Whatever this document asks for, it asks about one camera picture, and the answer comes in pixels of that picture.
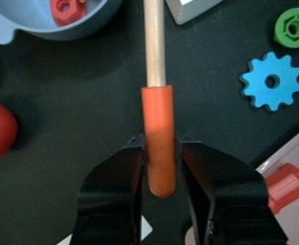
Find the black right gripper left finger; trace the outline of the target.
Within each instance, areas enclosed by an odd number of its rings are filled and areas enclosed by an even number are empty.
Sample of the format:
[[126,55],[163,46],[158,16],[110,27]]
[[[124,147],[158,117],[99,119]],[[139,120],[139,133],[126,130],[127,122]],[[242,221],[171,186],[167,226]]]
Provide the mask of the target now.
[[141,245],[143,155],[137,135],[86,177],[71,245]]

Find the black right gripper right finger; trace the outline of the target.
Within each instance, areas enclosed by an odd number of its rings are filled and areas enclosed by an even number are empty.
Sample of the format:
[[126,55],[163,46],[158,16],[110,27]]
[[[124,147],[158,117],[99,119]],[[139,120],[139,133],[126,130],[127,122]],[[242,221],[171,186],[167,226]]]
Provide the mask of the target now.
[[288,245],[257,170],[201,142],[178,149],[195,245]]

